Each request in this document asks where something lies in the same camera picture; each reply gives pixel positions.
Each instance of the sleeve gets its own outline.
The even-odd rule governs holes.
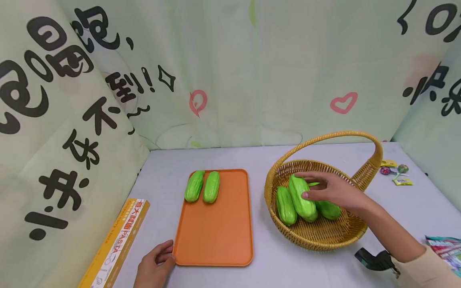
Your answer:
[[[392,262],[400,271],[399,283],[404,288],[460,288],[458,277],[432,249],[426,246],[426,252],[408,263],[395,258]]]

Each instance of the basket handle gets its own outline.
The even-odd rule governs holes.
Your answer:
[[[294,147],[290,151],[288,151],[284,156],[282,156],[274,164],[273,169],[277,170],[278,168],[280,168],[280,166],[283,164],[283,162],[285,162],[286,159],[288,159],[288,157],[290,157],[291,155],[293,155],[297,151],[303,149],[304,147],[307,147],[309,145],[312,145],[314,143],[317,143],[317,142],[320,142],[320,141],[323,141],[323,140],[336,138],[336,137],[342,137],[342,136],[365,137],[365,138],[373,141],[373,143],[375,144],[375,151],[374,151],[373,155],[369,158],[369,160],[366,163],[364,163],[362,165],[362,167],[354,174],[354,176],[352,176],[351,179],[353,179],[353,180],[357,179],[359,177],[359,175],[361,175],[363,173],[363,171],[367,168],[368,165],[372,165],[372,167],[376,169],[376,171],[375,171],[375,174],[376,174],[376,172],[378,171],[378,169],[381,166],[381,161],[383,160],[383,147],[381,146],[381,143],[379,142],[379,140],[375,136],[370,135],[370,134],[368,134],[366,132],[360,132],[360,131],[339,131],[339,132],[325,134],[325,135],[322,135],[322,136],[319,136],[319,137],[315,137],[315,138],[313,138],[311,140],[305,141],[305,142],[299,144],[298,146]]]

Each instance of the fabric backdrop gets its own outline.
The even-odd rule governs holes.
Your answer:
[[[389,140],[419,94],[443,88],[460,3],[4,0],[0,287],[77,285],[142,142]]]
[[[396,132],[405,152],[461,211],[461,39],[456,39],[435,76]]]
[[[446,0],[60,3],[149,149],[390,140],[461,24]]]
[[[0,287],[76,287],[148,150],[58,3],[2,1],[0,98]]]

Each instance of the wicker basket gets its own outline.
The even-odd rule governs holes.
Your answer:
[[[362,136],[370,139],[375,144],[373,156],[350,178],[339,169],[328,164],[313,160],[293,160],[284,163],[284,161],[293,155],[296,151],[317,143],[322,140],[341,137],[341,136]],[[359,240],[367,229],[366,223],[341,208],[341,216],[335,220],[327,220],[321,216],[313,222],[307,223],[301,217],[298,221],[288,227],[278,219],[275,195],[278,186],[288,187],[288,180],[291,174],[300,171],[324,171],[335,173],[350,184],[365,191],[373,177],[378,172],[383,159],[383,148],[379,141],[372,135],[365,132],[342,131],[326,134],[304,143],[288,151],[280,158],[269,170],[264,187],[264,197],[267,208],[271,214],[275,226],[282,234],[298,246],[315,251],[328,251],[348,246]]]

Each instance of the lollipop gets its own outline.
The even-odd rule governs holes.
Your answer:
[[[405,172],[408,172],[408,170],[410,170],[408,168],[408,166],[406,166],[405,164],[400,164],[398,167],[397,167],[397,175],[394,177],[394,180],[397,179],[400,175],[403,175],[402,173],[405,173]]]
[[[381,169],[379,170],[379,172],[383,175],[389,175],[389,174],[392,174],[392,175],[397,175],[397,172],[394,172],[392,171],[389,167],[381,167]],[[401,176],[406,176],[406,177],[409,177],[408,175],[406,174],[400,174]]]

